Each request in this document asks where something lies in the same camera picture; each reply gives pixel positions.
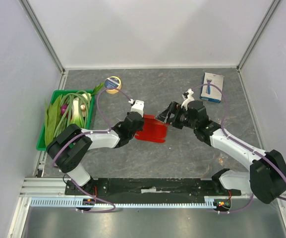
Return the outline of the red paper box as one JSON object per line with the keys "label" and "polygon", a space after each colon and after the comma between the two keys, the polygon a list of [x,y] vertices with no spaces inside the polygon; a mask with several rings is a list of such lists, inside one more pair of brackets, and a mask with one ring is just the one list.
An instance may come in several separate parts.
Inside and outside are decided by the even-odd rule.
{"label": "red paper box", "polygon": [[143,130],[135,134],[135,138],[141,141],[164,143],[166,141],[168,126],[155,119],[154,115],[144,115]]}

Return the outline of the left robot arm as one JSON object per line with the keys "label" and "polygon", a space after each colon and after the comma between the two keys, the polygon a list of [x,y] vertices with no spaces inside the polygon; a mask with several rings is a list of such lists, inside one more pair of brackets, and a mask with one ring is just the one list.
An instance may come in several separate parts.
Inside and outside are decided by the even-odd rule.
{"label": "left robot arm", "polygon": [[92,149],[114,149],[128,144],[143,129],[143,116],[143,112],[128,112],[125,119],[110,130],[87,130],[71,124],[47,146],[46,152],[61,172],[76,182],[76,190],[87,195],[91,193],[93,183],[81,165],[85,154]]}

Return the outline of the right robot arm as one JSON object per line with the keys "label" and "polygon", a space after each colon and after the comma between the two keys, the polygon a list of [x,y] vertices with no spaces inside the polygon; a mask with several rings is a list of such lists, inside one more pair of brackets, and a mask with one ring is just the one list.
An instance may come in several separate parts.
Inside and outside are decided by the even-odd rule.
{"label": "right robot arm", "polygon": [[201,101],[184,104],[172,101],[155,119],[178,129],[192,129],[198,140],[225,152],[247,169],[246,172],[224,169],[216,173],[217,179],[211,182],[214,194],[223,195],[235,189],[252,193],[269,204],[286,192],[286,163],[282,154],[277,150],[267,152],[234,137],[209,119]]}

